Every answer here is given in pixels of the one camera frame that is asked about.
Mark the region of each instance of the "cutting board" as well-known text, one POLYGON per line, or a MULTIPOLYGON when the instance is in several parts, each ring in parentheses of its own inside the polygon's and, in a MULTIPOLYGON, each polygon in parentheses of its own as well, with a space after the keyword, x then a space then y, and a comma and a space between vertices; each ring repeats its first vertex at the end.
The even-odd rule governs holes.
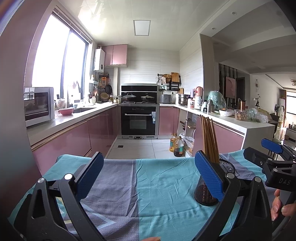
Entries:
POLYGON ((172 74, 172 82, 180 82, 179 73, 171 73, 172 74))

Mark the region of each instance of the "fingernail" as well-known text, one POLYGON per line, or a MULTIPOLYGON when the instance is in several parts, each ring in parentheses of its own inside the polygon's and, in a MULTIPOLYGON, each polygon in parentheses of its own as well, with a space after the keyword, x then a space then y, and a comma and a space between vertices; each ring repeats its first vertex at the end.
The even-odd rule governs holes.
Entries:
POLYGON ((282 209, 281 209, 281 213, 282 213, 282 214, 286 214, 286 213, 288 213, 288 212, 289 212, 289 207, 287 207, 287 206, 283 206, 282 209))

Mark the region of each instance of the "sink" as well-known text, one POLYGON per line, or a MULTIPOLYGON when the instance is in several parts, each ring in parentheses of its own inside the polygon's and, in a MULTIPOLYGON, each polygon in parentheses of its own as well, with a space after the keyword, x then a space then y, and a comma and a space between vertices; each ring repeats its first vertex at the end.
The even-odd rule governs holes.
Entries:
POLYGON ((81 113, 81 112, 92 110, 92 109, 94 108, 77 108, 77 109, 74 109, 73 113, 81 113))

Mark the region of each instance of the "square ceiling light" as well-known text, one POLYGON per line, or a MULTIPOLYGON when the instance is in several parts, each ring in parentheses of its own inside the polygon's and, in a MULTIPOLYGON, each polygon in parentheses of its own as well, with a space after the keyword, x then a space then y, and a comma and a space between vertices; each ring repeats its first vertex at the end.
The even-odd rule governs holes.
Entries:
POLYGON ((135 36, 149 36, 151 20, 134 20, 135 36))

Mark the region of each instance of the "hand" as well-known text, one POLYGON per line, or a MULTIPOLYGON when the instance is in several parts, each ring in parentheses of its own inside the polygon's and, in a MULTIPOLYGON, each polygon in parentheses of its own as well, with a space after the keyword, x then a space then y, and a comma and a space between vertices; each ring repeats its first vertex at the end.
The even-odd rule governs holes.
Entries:
MULTIPOLYGON (((281 201, 279 200, 279 193, 280 193, 280 190, 279 189, 276 189, 276 191, 274 192, 274 201, 272 203, 272 208, 270 210, 271 212, 271 219, 272 221, 276 220, 277 217, 278 217, 278 211, 280 210, 281 206, 282 206, 282 203, 281 201)), ((284 215, 284 216, 293 216, 296 212, 296 203, 292 203, 292 204, 288 204, 286 206, 283 206, 282 209, 281 209, 281 213, 284 215)))
POLYGON ((142 241, 160 241, 160 237, 151 237, 151 238, 143 239, 142 241))

